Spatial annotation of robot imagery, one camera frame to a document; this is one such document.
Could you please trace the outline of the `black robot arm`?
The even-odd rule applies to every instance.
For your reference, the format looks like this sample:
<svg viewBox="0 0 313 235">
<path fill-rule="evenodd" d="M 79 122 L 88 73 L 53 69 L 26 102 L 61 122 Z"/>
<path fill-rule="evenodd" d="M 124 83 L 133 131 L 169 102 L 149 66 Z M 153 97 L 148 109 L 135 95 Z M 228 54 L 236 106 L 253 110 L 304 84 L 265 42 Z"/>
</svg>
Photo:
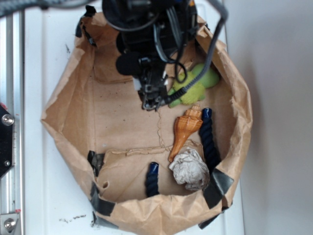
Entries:
<svg viewBox="0 0 313 235">
<path fill-rule="evenodd" d="M 116 45 L 121 55 L 117 71 L 135 79 L 142 109 L 158 110 L 184 92 L 168 94 L 166 65 L 173 65 L 175 79 L 184 48 L 199 29 L 192 0 L 104 0 L 107 23 L 119 34 Z"/>
</svg>

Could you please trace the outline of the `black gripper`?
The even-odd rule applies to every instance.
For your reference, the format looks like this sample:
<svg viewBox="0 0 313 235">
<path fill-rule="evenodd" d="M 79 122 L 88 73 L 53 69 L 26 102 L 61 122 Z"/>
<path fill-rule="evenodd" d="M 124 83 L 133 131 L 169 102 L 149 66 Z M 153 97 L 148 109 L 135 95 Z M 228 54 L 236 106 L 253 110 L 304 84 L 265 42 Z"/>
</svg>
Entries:
<svg viewBox="0 0 313 235">
<path fill-rule="evenodd" d="M 121 75 L 130 75 L 142 102 L 142 109 L 158 110 L 167 95 L 166 63 L 152 55 L 129 52 L 118 57 L 116 69 Z"/>
</svg>

